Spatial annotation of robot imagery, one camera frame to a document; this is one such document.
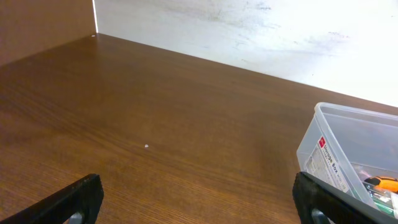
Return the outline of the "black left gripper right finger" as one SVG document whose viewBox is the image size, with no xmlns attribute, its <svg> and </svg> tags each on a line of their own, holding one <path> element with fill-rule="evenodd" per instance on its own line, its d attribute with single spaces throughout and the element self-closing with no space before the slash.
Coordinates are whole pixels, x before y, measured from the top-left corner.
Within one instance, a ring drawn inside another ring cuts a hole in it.
<svg viewBox="0 0 398 224">
<path fill-rule="evenodd" d="M 302 223 L 385 223 L 379 210 L 307 172 L 295 176 L 292 195 Z"/>
</svg>

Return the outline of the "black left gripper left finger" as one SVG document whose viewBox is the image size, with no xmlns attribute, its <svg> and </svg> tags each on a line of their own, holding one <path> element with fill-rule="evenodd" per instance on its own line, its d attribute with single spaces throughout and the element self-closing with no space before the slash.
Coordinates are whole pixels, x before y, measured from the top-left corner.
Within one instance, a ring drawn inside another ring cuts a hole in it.
<svg viewBox="0 0 398 224">
<path fill-rule="evenodd" d="M 4 219 L 1 224 L 64 223 L 73 215 L 81 223 L 95 223 L 104 198 L 98 174 L 88 174 L 41 201 Z"/>
</svg>

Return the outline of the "clear plastic storage container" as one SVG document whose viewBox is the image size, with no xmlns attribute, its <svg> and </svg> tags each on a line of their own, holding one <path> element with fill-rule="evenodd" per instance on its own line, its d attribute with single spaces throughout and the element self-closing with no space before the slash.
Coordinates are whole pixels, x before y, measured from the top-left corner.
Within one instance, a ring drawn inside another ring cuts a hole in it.
<svg viewBox="0 0 398 224">
<path fill-rule="evenodd" d="M 397 117 L 317 103 L 297 158 L 302 171 L 378 209 L 364 180 L 397 179 Z"/>
</svg>

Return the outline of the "orange black needle nose pliers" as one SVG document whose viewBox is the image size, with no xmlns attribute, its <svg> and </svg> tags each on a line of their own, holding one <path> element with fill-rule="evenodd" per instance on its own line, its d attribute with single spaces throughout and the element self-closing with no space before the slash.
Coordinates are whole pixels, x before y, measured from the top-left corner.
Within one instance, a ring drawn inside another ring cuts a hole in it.
<svg viewBox="0 0 398 224">
<path fill-rule="evenodd" d="M 392 177 L 374 176 L 364 180 L 365 182 L 379 188 L 397 193 L 397 179 Z"/>
</svg>

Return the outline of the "clear pack of coloured clips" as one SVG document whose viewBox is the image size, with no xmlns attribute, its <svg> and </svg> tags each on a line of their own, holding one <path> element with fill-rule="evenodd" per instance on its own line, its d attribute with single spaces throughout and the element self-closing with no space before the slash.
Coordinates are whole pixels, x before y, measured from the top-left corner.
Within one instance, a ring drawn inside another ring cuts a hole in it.
<svg viewBox="0 0 398 224">
<path fill-rule="evenodd" d="M 376 207 L 387 215 L 397 219 L 397 194 L 388 190 L 379 189 L 369 183 L 364 183 Z"/>
</svg>

